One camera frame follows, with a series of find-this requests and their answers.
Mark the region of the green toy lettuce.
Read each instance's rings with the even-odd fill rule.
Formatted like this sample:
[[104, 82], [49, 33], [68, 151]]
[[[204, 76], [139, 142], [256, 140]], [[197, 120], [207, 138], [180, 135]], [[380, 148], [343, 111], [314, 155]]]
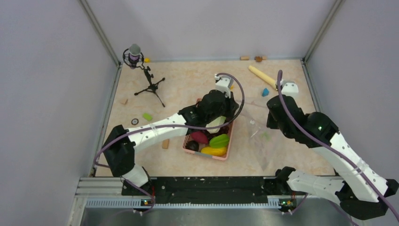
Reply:
[[216, 128], [216, 129], [209, 129], [209, 128], [223, 125], [225, 123], [225, 120], [226, 120], [226, 117], [220, 116], [220, 117], [216, 118], [215, 120], [211, 121], [209, 124], [206, 125], [207, 132], [209, 132], [210, 134], [215, 134], [215, 133], [219, 132], [220, 128]]

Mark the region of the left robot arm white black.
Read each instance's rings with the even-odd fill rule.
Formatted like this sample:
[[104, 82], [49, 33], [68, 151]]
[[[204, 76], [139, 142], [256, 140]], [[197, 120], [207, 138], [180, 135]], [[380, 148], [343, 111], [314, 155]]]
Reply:
[[115, 126], [101, 149], [113, 177], [125, 178], [133, 183], [139, 194], [150, 191], [151, 182], [145, 169], [135, 163], [135, 154], [164, 140], [182, 137], [204, 130], [220, 116], [234, 121], [243, 104], [238, 104], [234, 95], [226, 97], [218, 90], [211, 90], [194, 105], [145, 126], [124, 128]]

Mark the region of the clear zip top bag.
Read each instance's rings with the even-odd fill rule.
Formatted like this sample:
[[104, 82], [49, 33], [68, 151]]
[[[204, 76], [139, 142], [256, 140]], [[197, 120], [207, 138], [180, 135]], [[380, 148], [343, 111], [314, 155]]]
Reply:
[[284, 148], [284, 136], [278, 129], [267, 127], [269, 119], [268, 98], [238, 98], [236, 102], [244, 103], [239, 117], [245, 120], [250, 151], [262, 171], [266, 171], [278, 159]]

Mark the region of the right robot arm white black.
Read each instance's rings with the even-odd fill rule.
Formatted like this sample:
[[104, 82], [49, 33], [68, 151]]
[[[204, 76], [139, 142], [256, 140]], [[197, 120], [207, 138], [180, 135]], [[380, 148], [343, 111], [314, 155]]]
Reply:
[[325, 114], [304, 114], [290, 96], [267, 101], [267, 127], [279, 129], [289, 139], [307, 146], [332, 165], [341, 179], [327, 179], [292, 167], [276, 172], [282, 194], [303, 192], [339, 205], [359, 220], [384, 216], [389, 206], [382, 200], [395, 195], [399, 184], [375, 173], [349, 146], [336, 124]]

